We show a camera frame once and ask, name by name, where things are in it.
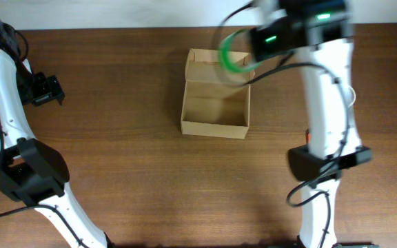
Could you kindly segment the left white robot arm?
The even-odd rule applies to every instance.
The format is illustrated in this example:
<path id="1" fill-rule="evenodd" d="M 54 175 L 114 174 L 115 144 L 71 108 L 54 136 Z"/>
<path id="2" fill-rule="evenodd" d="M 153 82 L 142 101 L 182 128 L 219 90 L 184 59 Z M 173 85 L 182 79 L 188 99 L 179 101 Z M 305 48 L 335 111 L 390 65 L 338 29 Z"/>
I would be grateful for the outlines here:
<path id="1" fill-rule="evenodd" d="M 0 218 L 33 209 L 71 247 L 113 247 L 75 198 L 62 155 L 36 138 L 26 118 L 24 105 L 62 103 L 65 94 L 55 75 L 32 70 L 28 51 L 19 47 L 23 37 L 0 20 L 0 192 L 24 204 Z"/>

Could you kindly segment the brown cardboard box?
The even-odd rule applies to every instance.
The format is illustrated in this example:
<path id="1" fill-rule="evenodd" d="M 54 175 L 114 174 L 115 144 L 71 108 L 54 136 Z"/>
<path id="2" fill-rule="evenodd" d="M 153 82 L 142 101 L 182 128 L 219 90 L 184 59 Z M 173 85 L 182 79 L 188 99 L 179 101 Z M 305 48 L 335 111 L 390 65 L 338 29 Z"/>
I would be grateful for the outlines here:
<path id="1" fill-rule="evenodd" d="M 181 112 L 183 135 L 244 139 L 250 128 L 251 89 L 244 83 L 255 72 L 231 73 L 216 50 L 190 49 L 185 63 Z"/>

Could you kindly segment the green tape roll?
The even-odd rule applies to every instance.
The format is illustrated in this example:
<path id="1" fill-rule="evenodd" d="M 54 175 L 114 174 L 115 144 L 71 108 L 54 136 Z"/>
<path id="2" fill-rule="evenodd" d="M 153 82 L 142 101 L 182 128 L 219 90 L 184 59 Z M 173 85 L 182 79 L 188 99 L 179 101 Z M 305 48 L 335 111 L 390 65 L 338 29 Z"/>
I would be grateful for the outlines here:
<path id="1" fill-rule="evenodd" d="M 258 68 L 260 65 L 262 65 L 261 62 L 258 61 L 253 61 L 249 62 L 247 65 L 240 66 L 236 63 L 236 61 L 232 58 L 232 45 L 234 40 L 247 32 L 247 29 L 242 29 L 235 31 L 234 33 L 230 34 L 226 38 L 224 38 L 221 41 L 221 44 L 219 45 L 218 49 L 218 58 L 219 62 L 221 64 L 221 67 L 228 72 L 231 73 L 245 73 L 245 72 L 251 72 L 254 71 L 256 68 Z"/>

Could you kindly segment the orange utility knife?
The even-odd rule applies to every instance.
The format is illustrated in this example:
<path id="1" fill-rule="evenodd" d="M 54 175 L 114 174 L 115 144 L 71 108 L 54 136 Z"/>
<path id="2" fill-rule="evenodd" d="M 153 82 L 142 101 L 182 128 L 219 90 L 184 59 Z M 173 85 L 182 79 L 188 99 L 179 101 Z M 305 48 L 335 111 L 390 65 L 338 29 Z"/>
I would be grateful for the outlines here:
<path id="1" fill-rule="evenodd" d="M 311 134 L 310 134 L 310 131 L 309 131 L 309 130 L 306 130 L 305 139 L 306 139 L 306 143 L 307 143 L 307 144 L 310 143 L 310 141 L 311 141 Z"/>

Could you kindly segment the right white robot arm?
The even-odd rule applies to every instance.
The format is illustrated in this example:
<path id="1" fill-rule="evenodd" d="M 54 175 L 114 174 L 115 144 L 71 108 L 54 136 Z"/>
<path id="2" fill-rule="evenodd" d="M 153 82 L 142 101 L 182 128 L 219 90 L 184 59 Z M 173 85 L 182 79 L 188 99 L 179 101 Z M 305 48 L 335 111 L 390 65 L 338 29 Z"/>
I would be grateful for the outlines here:
<path id="1" fill-rule="evenodd" d="M 262 21 L 250 31 L 256 61 L 287 52 L 301 69 L 307 142 L 287 153 L 302 211 L 298 247 L 337 247 L 335 197 L 344 169 L 371 160 L 358 135 L 351 84 L 354 29 L 346 1 L 254 1 Z"/>

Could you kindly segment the white masking tape roll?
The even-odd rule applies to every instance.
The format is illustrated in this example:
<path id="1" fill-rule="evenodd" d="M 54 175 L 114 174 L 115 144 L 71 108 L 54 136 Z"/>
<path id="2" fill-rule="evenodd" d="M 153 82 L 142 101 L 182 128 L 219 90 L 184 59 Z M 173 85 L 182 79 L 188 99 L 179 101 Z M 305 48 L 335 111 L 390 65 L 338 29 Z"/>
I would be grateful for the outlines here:
<path id="1" fill-rule="evenodd" d="M 356 102 L 356 92 L 351 85 L 348 86 L 348 91 L 349 91 L 349 97 L 350 97 L 348 107 L 352 107 L 354 105 L 354 103 Z"/>

